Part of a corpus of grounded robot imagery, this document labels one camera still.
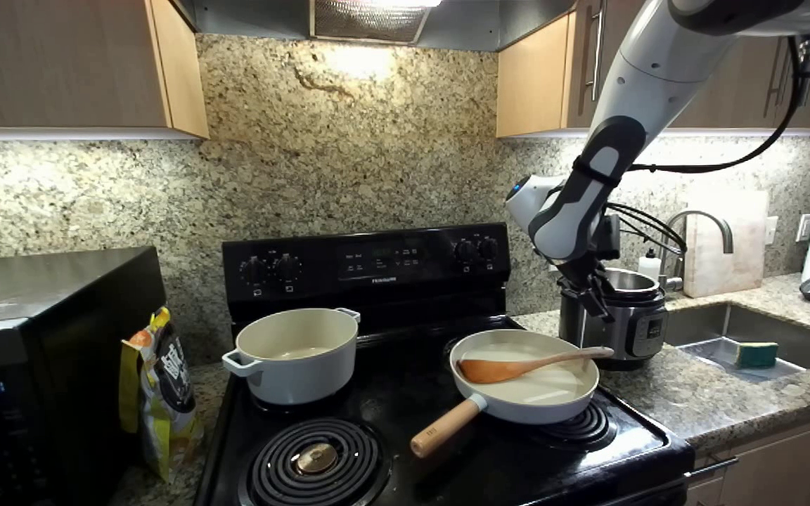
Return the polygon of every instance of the electrical outlet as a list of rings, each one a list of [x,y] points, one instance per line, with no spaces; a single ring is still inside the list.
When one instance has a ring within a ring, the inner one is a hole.
[[[799,228],[796,232],[796,242],[810,239],[810,214],[803,214],[799,218]]]
[[[764,224],[764,243],[773,244],[777,235],[777,216],[768,216],[768,221]]]

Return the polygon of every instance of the granite countertop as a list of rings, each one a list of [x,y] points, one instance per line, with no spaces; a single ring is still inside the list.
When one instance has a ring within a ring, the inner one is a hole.
[[[677,298],[668,309],[736,304],[810,327],[810,302],[798,292],[799,275],[764,280],[761,288],[699,299]],[[527,329],[554,334],[558,311],[515,317]],[[206,442],[218,417],[228,374],[221,364],[191,372]],[[639,371],[603,372],[602,384],[658,420],[700,452],[712,452],[759,434],[810,422],[810,369],[789,377],[750,384],[666,345]],[[165,484],[148,469],[132,467],[110,506],[189,506],[193,503],[205,452]]]

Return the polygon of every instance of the white bottle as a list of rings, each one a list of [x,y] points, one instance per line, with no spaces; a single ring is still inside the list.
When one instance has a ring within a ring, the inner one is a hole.
[[[650,247],[649,251],[646,252],[645,257],[639,257],[639,266],[636,268],[636,272],[639,272],[641,275],[649,276],[658,281],[658,273],[662,270],[662,260],[656,259],[655,257],[655,249]]]

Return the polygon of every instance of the stainless steel sink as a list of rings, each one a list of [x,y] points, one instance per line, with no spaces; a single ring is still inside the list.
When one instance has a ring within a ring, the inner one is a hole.
[[[748,382],[810,369],[810,329],[734,305],[672,311],[665,342]],[[737,368],[741,342],[778,343],[773,368]]]

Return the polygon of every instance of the pot handle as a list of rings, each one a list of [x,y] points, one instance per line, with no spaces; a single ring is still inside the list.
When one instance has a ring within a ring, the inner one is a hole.
[[[337,307],[337,308],[335,308],[335,310],[339,311],[340,313],[346,313],[347,315],[354,318],[354,320],[357,321],[357,323],[361,323],[361,314],[358,313],[358,311],[352,311],[352,310],[346,309],[344,307]]]
[[[481,394],[470,395],[449,413],[438,417],[436,422],[411,438],[411,451],[420,458],[427,457],[485,409],[486,399]]]
[[[261,364],[261,360],[253,360],[250,364],[242,365],[239,363],[238,357],[238,349],[232,349],[225,353],[221,357],[221,361],[224,363],[224,368],[241,378],[250,377],[257,372],[255,370],[255,366]]]

